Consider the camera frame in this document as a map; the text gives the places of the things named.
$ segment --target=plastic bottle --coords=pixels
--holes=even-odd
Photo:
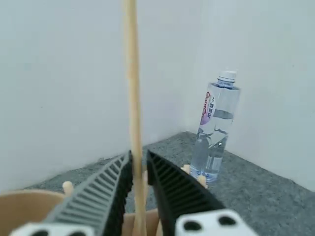
[[[206,177],[207,184],[217,180],[223,152],[240,96],[234,86],[236,72],[223,71],[216,83],[209,83],[197,140],[193,148],[190,175]]]

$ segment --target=white bottle cap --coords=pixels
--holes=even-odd
[[[227,82],[235,82],[236,71],[222,71],[219,75],[219,80],[227,81]]]

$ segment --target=wooden dowel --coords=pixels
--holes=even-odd
[[[135,190],[135,233],[146,236],[145,206],[141,171],[141,135],[139,102],[139,59],[137,38],[136,1],[124,0],[124,38],[127,78],[129,83],[129,133],[133,156],[133,184]]]

